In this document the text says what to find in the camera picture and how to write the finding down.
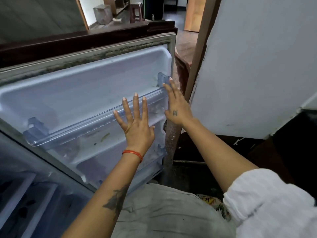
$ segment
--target tattoo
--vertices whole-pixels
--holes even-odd
[[[115,212],[115,218],[114,220],[117,220],[119,217],[119,214],[122,210],[123,202],[126,196],[126,193],[128,192],[130,183],[126,184],[124,187],[122,187],[120,190],[114,190],[115,194],[112,196],[108,203],[103,205],[102,207],[108,208],[109,210],[114,210]]]

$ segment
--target wooden door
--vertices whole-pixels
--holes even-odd
[[[199,32],[206,0],[188,0],[185,19],[185,31]]]

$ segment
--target forearm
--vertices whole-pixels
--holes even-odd
[[[199,120],[188,120],[184,129],[224,192],[242,173],[258,168],[206,129]]]
[[[124,154],[62,238],[110,237],[139,164],[138,156]]]

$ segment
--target refrigerator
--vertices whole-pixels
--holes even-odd
[[[155,140],[128,195],[163,170],[176,34],[144,22],[0,47],[0,238],[62,235],[121,158],[113,110],[135,92]]]

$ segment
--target red thread bracelet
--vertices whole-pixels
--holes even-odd
[[[133,150],[124,150],[124,151],[122,152],[122,154],[124,154],[124,153],[131,153],[131,154],[137,155],[137,156],[139,156],[141,162],[142,162],[142,160],[143,160],[143,157],[142,157],[142,155],[141,155],[139,152],[135,152],[135,151],[133,151]]]

